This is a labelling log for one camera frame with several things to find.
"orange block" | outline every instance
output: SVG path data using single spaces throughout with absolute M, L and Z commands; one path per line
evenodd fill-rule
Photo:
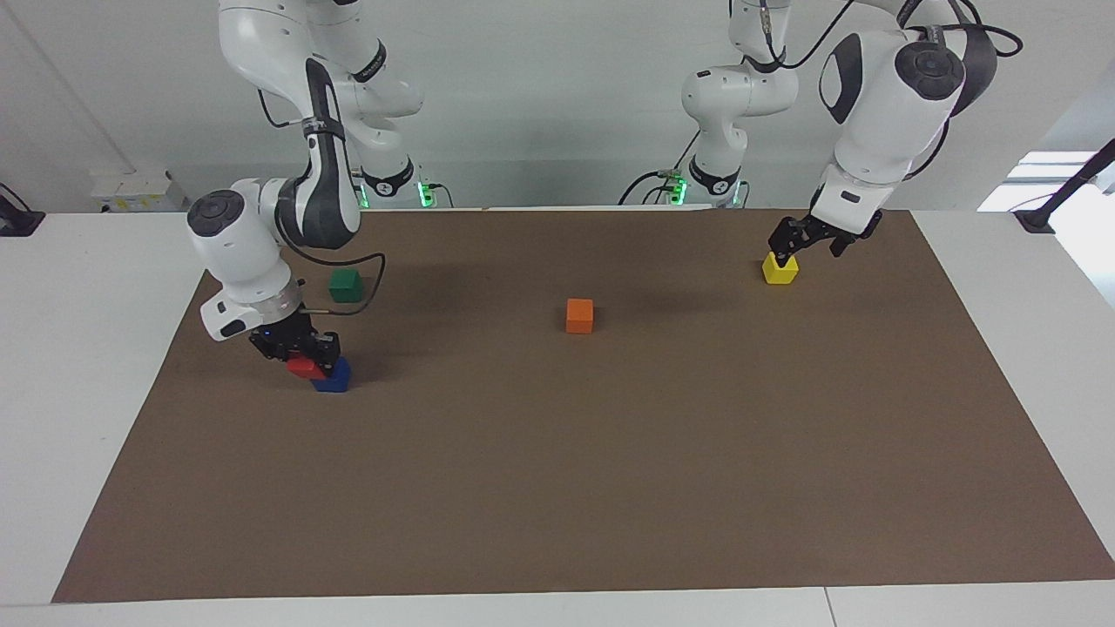
M 565 305 L 565 332 L 589 335 L 592 332 L 593 303 L 584 298 L 571 298 Z

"blue block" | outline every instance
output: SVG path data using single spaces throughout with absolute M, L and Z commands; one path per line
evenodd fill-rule
M 326 380 L 310 382 L 318 392 L 327 394 L 343 394 L 348 392 L 348 384 L 352 380 L 352 368 L 348 365 L 348 359 L 341 357 L 333 366 L 333 376 Z

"green block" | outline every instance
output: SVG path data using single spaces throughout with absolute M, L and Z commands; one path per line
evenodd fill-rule
M 350 268 L 333 270 L 333 276 L 329 279 L 329 293 L 333 297 L 333 302 L 363 301 L 363 279 L 360 278 L 360 272 Z

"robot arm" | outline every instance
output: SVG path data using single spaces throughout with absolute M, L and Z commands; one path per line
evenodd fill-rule
M 774 46 L 782 48 L 789 26 L 791 0 L 770 0 Z M 683 87 L 686 113 L 700 126 L 689 163 L 689 189 L 696 201 L 725 206 L 739 186 L 747 152 L 744 118 L 773 115 L 797 99 L 797 73 L 782 68 L 766 45 L 757 0 L 733 0 L 729 36 L 744 60 L 689 75 Z
M 347 144 L 385 197 L 418 204 L 417 168 L 387 120 L 417 113 L 421 91 L 387 65 L 387 50 L 360 26 L 360 0 L 222 0 L 221 47 L 229 64 L 301 116 L 309 152 L 297 179 L 243 180 L 191 209 L 192 241 L 223 289 L 202 307 L 221 341 L 251 331 L 268 358 L 310 359 L 319 375 L 340 356 L 336 334 L 318 334 L 301 311 L 301 287 L 279 242 L 336 250 L 360 226 Z M 414 187 L 408 194 L 407 189 Z
M 779 266 L 833 240 L 840 257 L 872 235 L 880 208 L 949 119 L 990 85 L 997 52 L 950 0 L 861 0 L 892 12 L 901 31 L 853 33 L 824 68 L 821 98 L 844 133 L 803 220 L 784 219 L 769 244 Z

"white table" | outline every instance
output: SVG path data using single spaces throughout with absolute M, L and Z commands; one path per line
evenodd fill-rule
M 914 215 L 1115 548 L 1115 310 L 1012 216 Z M 201 274 L 181 214 L 50 215 L 0 241 L 0 626 L 1115 624 L 1115 582 L 47 607 Z

